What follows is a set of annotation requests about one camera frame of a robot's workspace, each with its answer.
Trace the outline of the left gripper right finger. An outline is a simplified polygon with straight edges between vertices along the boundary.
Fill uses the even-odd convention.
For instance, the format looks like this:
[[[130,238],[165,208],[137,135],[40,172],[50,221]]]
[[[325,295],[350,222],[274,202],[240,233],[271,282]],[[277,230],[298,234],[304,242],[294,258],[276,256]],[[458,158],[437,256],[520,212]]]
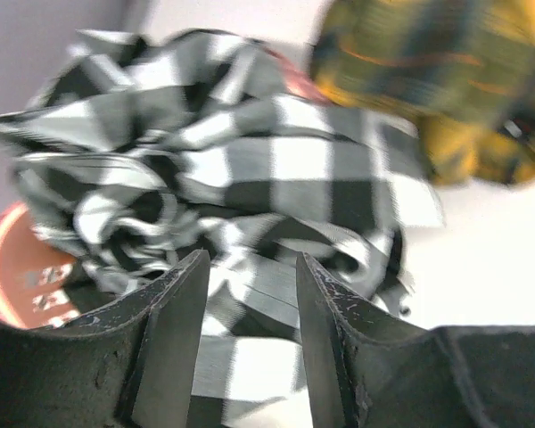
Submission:
[[[535,428],[535,326],[440,326],[391,316],[312,257],[296,263],[316,427]]]

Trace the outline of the black white checkered shirt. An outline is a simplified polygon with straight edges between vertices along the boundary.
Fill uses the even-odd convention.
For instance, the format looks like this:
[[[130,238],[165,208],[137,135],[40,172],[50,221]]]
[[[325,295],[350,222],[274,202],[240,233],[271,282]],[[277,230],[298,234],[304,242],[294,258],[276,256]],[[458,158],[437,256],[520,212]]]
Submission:
[[[211,256],[188,423],[223,427],[305,385],[295,258],[392,314],[406,227],[438,227],[415,126],[295,95],[259,41],[84,30],[0,144],[37,238],[121,296]]]

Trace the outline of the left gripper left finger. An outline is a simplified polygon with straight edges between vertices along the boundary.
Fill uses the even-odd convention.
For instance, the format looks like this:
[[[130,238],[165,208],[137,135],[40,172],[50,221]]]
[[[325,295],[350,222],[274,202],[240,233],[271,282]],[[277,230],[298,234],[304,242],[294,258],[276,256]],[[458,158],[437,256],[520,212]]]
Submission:
[[[0,427],[183,427],[210,257],[63,327],[0,323]]]

